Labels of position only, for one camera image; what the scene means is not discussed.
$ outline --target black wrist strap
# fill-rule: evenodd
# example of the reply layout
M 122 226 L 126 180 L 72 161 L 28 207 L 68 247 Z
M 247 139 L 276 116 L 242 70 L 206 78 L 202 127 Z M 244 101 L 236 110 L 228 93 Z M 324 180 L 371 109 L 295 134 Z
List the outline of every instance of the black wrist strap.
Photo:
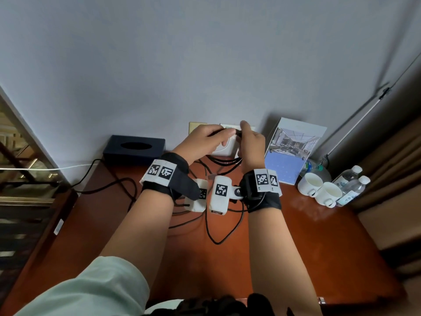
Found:
M 169 180 L 166 181 L 167 186 L 157 182 L 144 181 L 142 191 L 148 189 L 168 194 L 174 201 L 182 195 L 185 195 L 194 201 L 199 199 L 200 188 L 197 183 L 188 176 L 189 165 L 185 159 L 176 153 L 165 153 L 159 160 L 172 163 L 173 165 L 176 165 L 176 167 L 171 169 L 152 164 L 149 167 L 147 174 L 158 176 L 160 177 L 160 180 Z
M 258 191 L 254 171 L 244 174 L 239 186 L 244 197 L 243 202 L 249 213 L 271 207 L 282 209 L 278 193 Z

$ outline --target wristband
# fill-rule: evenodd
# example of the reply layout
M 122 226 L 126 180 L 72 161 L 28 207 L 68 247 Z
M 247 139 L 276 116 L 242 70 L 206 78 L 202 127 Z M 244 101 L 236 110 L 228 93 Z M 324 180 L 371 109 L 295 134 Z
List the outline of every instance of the wristband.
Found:
M 189 165 L 176 153 L 165 153 L 152 162 L 140 183 L 143 190 L 155 190 L 175 201 L 182 195 L 191 200 L 200 196 L 200 188 L 189 176 Z
M 274 207 L 281 209 L 279 187 L 276 171 L 255 169 L 244 174 L 239 183 L 243 202 L 249 213 L 263 208 Z

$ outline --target white ceramic cup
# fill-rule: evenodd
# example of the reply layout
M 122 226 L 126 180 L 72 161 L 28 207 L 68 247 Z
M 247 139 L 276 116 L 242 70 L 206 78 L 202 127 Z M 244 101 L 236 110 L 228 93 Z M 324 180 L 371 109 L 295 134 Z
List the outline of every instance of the white ceramic cup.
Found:
M 325 182 L 323 186 L 316 192 L 314 196 L 316 202 L 320 205 L 333 208 L 336 205 L 336 200 L 342 196 L 341 189 L 336 186 L 334 183 Z
M 319 188 L 323 185 L 322 179 L 313 173 L 306 173 L 298 183 L 298 191 L 302 195 L 315 197 Z

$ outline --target shirt sleeve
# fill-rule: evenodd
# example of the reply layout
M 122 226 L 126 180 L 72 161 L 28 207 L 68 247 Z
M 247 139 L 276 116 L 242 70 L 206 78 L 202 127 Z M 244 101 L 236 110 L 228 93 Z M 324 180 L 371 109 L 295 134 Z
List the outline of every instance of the shirt sleeve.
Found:
M 36 297 L 15 316 L 143 315 L 149 286 L 119 257 L 98 257 L 79 276 Z

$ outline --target reddish-brown tabletop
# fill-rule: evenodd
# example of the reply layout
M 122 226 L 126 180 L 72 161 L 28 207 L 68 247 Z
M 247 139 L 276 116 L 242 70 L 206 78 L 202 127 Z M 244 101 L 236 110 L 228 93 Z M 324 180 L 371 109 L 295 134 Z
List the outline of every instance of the reddish-brown tabletop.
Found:
M 213 171 L 218 170 L 217 165 L 206 158 L 204 161 Z M 145 169 L 114 167 L 119 177 L 129 176 L 135 181 L 140 180 Z M 200 164 L 193 164 L 191 169 L 199 178 L 205 177 Z M 238 184 L 242 174 L 237 169 L 229 176 L 233 184 Z M 86 189 L 98 188 L 113 180 L 103 165 L 98 165 Z M 132 191 L 133 186 L 126 186 Z M 348 208 L 319 206 L 313 198 L 301 195 L 294 186 L 281 185 L 281 189 L 282 211 L 288 228 L 317 295 L 326 303 L 374 303 L 379 298 L 393 299 L 405 295 L 370 236 Z M 77 276 L 98 256 L 124 218 L 129 202 L 118 185 L 79 197 L 50 250 L 40 264 L 32 267 L 20 285 L 12 289 L 0 316 L 13 315 L 45 290 Z M 230 204 L 230 208 L 239 210 L 241 205 Z M 173 217 L 171 225 L 198 215 L 188 213 Z M 223 239 L 240 215 L 233 212 L 225 216 L 209 214 L 209 229 L 214 239 Z M 206 234 L 204 217 L 169 230 L 160 271 L 151 289 L 151 300 L 220 297 L 224 294 L 243 298 L 251 292 L 247 213 L 234 233 L 218 246 Z

